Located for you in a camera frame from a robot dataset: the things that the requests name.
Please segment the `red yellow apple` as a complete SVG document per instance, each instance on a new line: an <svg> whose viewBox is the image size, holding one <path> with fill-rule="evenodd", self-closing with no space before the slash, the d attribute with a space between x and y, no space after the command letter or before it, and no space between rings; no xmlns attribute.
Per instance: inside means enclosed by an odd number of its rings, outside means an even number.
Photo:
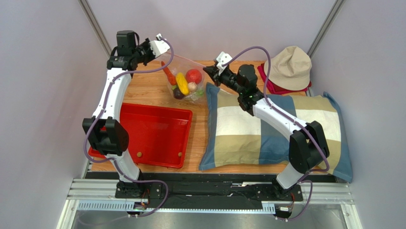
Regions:
<svg viewBox="0 0 406 229"><path fill-rule="evenodd" d="M186 72L185 78L188 83L199 84L203 79L203 75L198 69L190 69Z"/></svg>

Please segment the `white green cauliflower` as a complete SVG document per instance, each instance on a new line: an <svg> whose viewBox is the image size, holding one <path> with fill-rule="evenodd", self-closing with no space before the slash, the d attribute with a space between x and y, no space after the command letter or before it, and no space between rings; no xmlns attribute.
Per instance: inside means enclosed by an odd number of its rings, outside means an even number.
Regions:
<svg viewBox="0 0 406 229"><path fill-rule="evenodd" d="M204 89L203 88L199 88L195 91L194 96L200 98L204 95Z"/></svg>

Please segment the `clear zip top bag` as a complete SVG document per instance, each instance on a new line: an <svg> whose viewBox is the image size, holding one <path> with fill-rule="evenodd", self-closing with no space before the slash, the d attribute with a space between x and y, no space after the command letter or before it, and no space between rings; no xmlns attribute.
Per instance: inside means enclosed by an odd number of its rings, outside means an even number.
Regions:
<svg viewBox="0 0 406 229"><path fill-rule="evenodd" d="M162 71L173 98L191 103L203 100L205 72L202 64L174 55L172 62Z"/></svg>

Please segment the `yellow mango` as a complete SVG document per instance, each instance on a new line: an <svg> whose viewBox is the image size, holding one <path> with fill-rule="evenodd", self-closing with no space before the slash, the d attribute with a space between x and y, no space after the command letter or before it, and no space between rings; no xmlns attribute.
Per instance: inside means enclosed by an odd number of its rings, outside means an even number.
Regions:
<svg viewBox="0 0 406 229"><path fill-rule="evenodd" d="M185 76L182 73L177 73L175 78L176 78L176 81L177 81L178 88L181 90L181 92L185 96L189 95L190 92L189 92L189 90L187 88L188 82L187 82Z"/></svg>

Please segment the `orange carrot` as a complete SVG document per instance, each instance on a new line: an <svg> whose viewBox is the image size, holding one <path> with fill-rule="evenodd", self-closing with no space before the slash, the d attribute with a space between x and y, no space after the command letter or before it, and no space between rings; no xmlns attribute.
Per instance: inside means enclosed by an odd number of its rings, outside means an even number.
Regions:
<svg viewBox="0 0 406 229"><path fill-rule="evenodd" d="M172 74L172 72L169 70L168 67L164 67L163 72L165 73L165 75L167 76L168 82L170 83L170 85L175 86L177 85L177 81L175 76Z"/></svg>

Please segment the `dark purple mangosteen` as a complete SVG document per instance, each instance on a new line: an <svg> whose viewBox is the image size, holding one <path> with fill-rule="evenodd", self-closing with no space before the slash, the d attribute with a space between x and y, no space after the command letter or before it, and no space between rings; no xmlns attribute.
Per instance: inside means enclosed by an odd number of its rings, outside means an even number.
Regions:
<svg viewBox="0 0 406 229"><path fill-rule="evenodd" d="M173 96L175 99L181 100L185 97L185 95L181 92L179 88L173 89Z"/></svg>

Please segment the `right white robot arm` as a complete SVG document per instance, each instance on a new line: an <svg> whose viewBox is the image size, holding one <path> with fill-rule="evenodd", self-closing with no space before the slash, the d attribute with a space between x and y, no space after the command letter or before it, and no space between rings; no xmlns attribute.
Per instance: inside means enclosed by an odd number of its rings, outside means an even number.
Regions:
<svg viewBox="0 0 406 229"><path fill-rule="evenodd" d="M215 86L225 85L237 92L239 106L251 116L268 123L289 141L288 165L272 180L271 195L275 199L289 197L293 187L311 170L324 162L329 169L330 155L322 125L307 123L277 106L257 87L255 67L243 64L237 73L229 67L203 67Z"/></svg>

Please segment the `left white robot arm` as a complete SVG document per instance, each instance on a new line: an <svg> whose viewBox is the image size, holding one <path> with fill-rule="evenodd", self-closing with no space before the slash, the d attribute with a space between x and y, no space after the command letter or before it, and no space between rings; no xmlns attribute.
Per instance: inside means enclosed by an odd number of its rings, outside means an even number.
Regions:
<svg viewBox="0 0 406 229"><path fill-rule="evenodd" d="M82 127L86 134L84 145L111 161L119 173L116 198L142 198L146 195L141 170L129 153L129 133L120 123L125 91L138 64L146 65L155 59L150 40L140 42L131 30L118 31L117 45L107 61L107 79L101 100L91 118L85 118Z"/></svg>

